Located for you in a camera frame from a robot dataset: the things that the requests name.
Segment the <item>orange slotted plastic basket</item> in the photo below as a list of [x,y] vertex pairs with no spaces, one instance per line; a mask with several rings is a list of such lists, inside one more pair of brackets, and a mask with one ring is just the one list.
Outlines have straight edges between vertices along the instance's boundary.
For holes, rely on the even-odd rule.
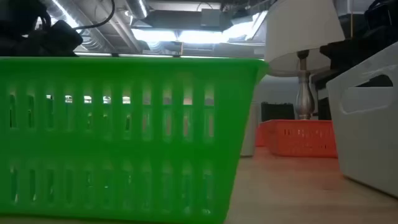
[[276,156],[338,157],[331,121],[274,119],[262,128],[266,148]]
[[256,129],[255,146],[267,147],[269,144],[269,122],[259,123]]

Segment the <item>green slotted plastic basket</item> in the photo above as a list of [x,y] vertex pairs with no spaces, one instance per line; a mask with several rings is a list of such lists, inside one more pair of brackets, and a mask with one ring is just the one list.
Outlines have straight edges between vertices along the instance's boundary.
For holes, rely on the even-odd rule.
[[0,216],[222,224],[254,58],[0,58]]

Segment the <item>ceiling light strip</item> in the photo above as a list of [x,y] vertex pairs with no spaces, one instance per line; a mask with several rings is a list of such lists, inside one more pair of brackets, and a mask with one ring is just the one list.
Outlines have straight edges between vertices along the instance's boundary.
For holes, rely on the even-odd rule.
[[210,32],[201,30],[153,30],[153,29],[131,29],[137,40],[145,42],[183,42],[188,44],[219,44],[227,42],[221,32]]

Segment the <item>black box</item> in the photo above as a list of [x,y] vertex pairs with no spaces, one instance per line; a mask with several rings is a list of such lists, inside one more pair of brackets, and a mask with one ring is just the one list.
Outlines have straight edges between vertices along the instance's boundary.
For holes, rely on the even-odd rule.
[[261,103],[261,121],[273,119],[295,119],[294,106],[291,103]]

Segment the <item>grey ceiling box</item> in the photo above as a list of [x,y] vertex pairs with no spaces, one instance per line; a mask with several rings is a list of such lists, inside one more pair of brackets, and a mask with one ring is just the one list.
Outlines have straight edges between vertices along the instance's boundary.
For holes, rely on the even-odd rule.
[[202,9],[200,25],[202,27],[219,27],[221,16],[222,13],[219,9]]

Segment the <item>table lamp white shade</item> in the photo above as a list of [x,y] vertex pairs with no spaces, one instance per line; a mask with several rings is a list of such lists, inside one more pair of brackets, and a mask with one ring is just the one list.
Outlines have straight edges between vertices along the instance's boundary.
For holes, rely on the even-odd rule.
[[294,109],[299,119],[310,119],[315,111],[310,76],[331,64],[320,47],[345,40],[333,0],[277,0],[265,22],[269,75],[298,78]]

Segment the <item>silver ventilation duct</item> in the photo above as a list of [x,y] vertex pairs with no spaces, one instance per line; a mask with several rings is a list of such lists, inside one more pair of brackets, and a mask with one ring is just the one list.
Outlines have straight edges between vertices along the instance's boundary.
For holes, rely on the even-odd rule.
[[146,0],[125,0],[126,6],[133,18],[145,19],[149,15],[149,6]]

